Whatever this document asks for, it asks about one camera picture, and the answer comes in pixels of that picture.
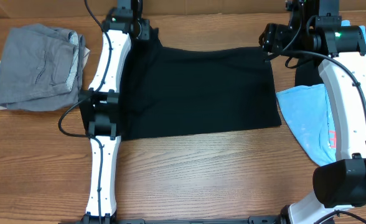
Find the wooden table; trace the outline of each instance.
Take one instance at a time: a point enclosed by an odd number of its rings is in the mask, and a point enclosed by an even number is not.
[[[343,12],[366,25],[366,12]],[[164,46],[220,50],[257,46],[269,22],[287,14],[152,16]],[[84,88],[101,52],[101,32],[90,17],[0,19],[0,59],[10,27],[42,23],[84,34],[91,50]],[[286,58],[273,61],[276,91],[294,86]],[[85,213],[90,189],[89,141],[57,129],[63,110],[48,113],[0,111],[0,223],[57,223]],[[80,113],[65,121],[83,132]],[[123,142],[118,156],[118,218],[245,218],[276,215],[312,190],[316,165],[283,120],[278,128]],[[366,206],[354,213],[366,218]],[[356,223],[350,218],[338,223]]]

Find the garment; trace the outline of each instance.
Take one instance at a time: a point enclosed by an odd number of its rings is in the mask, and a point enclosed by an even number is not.
[[[11,29],[0,63],[0,109],[53,111],[78,101],[85,38],[41,24]]]
[[[366,35],[365,27],[361,28]],[[296,85],[299,86],[277,93],[284,119],[316,164],[335,162],[336,132],[331,105],[318,68],[312,62],[296,70]]]
[[[134,41],[121,79],[125,140],[281,125],[270,63],[259,47],[189,52],[163,47],[158,30]]]

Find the gray shorts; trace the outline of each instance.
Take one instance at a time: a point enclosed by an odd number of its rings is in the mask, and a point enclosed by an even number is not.
[[[0,107],[53,111],[78,101],[85,38],[41,24],[12,28],[0,62]]]

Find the light blue cloth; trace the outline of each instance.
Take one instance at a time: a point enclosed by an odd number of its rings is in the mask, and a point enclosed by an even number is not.
[[[365,27],[360,28],[366,40]],[[296,86],[276,95],[284,119],[309,157],[319,166],[335,162],[336,132],[324,84]]]

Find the wire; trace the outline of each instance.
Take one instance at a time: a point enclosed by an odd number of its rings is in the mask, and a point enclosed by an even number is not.
[[[311,16],[308,20],[307,20],[307,23],[306,23],[306,34],[307,35],[310,35],[309,33],[309,29],[310,29],[310,23],[313,21],[313,19],[315,19],[317,17],[317,15],[313,15]]]
[[[108,36],[106,30],[104,30],[104,28],[101,25],[101,23],[99,22],[99,20],[95,17],[95,15],[90,10],[90,7],[88,5],[88,1],[87,0],[84,0],[84,2],[85,2],[85,7],[86,7],[87,11],[89,12],[90,16],[97,23],[97,25],[100,27],[102,33],[104,33],[104,35],[107,38],[108,46],[109,46],[108,60],[107,60],[107,64],[106,64],[106,68],[105,68],[105,71],[104,71],[103,78],[101,79],[101,82],[100,82],[100,85],[98,86],[98,88],[94,92],[92,92],[91,95],[89,95],[87,97],[84,97],[83,99],[79,100],[77,103],[75,103],[74,105],[72,105],[66,112],[64,112],[64,114],[61,115],[61,117],[59,119],[58,125],[59,125],[59,130],[61,131],[61,133],[65,134],[67,136],[76,137],[76,138],[89,138],[89,139],[93,139],[99,145],[99,149],[100,149],[100,170],[99,170],[99,174],[98,174],[97,194],[98,194],[98,219],[99,219],[99,224],[101,224],[101,197],[100,197],[101,196],[101,193],[100,193],[100,191],[101,191],[101,172],[103,170],[103,145],[101,144],[101,142],[95,136],[92,136],[92,135],[89,135],[89,134],[73,134],[73,133],[68,133],[62,127],[62,122],[63,122],[64,118],[69,114],[69,112],[71,112],[72,110],[74,110],[82,102],[86,101],[87,99],[90,99],[95,93],[98,93],[101,90],[101,88],[105,84],[105,79],[106,79],[106,76],[107,76],[108,68],[110,67],[110,63],[111,63],[111,53],[113,51],[113,48],[112,48],[112,44],[111,44],[110,37]]]
[[[315,222],[314,224],[321,224],[321,223],[323,223],[323,222],[327,221],[328,219],[330,219],[330,218],[334,217],[335,215],[338,215],[338,216],[339,216],[339,214],[348,215],[348,216],[353,217],[353,218],[357,219],[358,221],[360,221],[360,222],[362,222],[362,223],[366,224],[366,220],[365,220],[364,218],[359,217],[359,216],[357,216],[357,215],[355,215],[355,214],[353,214],[353,213],[345,212],[345,211],[341,211],[341,210],[336,210],[336,211],[331,212],[330,214],[328,214],[328,215],[326,215],[326,216],[324,216],[324,217],[320,218],[320,219],[319,219],[317,222]]]
[[[295,68],[298,68],[298,67],[300,67],[300,66],[302,66],[302,65],[304,65],[304,64],[306,64],[306,63],[308,63],[308,62],[310,62],[312,59],[310,58],[310,59],[307,59],[307,60],[305,60],[305,61],[303,61],[303,62],[298,62],[296,65],[294,65],[294,66],[289,66],[289,62],[292,60],[293,58],[292,57],[290,57],[290,58],[288,58],[287,59],[287,61],[285,61],[285,67],[286,68],[289,68],[289,69],[295,69]]]
[[[301,33],[302,30],[302,8],[299,5],[299,17],[300,19],[300,23],[299,23],[299,28],[298,31],[296,32],[294,38],[290,41],[290,43],[280,52],[280,53],[274,53],[272,55],[269,55],[265,58],[266,61],[271,61],[273,59],[275,59],[276,57],[280,56],[283,52],[285,52],[286,50],[288,50],[290,48],[290,46],[292,46],[292,44],[295,42],[295,40],[298,38],[299,34]]]
[[[356,87],[356,89],[359,93],[359,96],[360,96],[360,99],[361,99],[362,105],[363,105],[365,125],[366,125],[366,102],[365,102],[364,93],[363,93],[362,87],[360,86],[360,83],[357,81],[356,77],[352,74],[352,72],[349,71],[349,69],[347,69],[343,64],[341,64],[337,60],[330,58],[328,56],[322,55],[322,54],[315,53],[315,52],[309,52],[309,51],[305,51],[305,50],[295,50],[295,51],[289,51],[286,53],[290,54],[290,55],[309,55],[309,56],[320,58],[323,60],[328,60],[328,61],[336,64],[341,69],[343,69],[343,71],[345,71],[348,74],[350,79],[352,79],[354,86]]]
[[[289,18],[288,28],[290,28],[290,27],[291,27],[291,24],[292,24],[292,22],[293,22],[293,19],[294,19],[294,12],[292,11],[292,13],[291,13],[291,18]]]

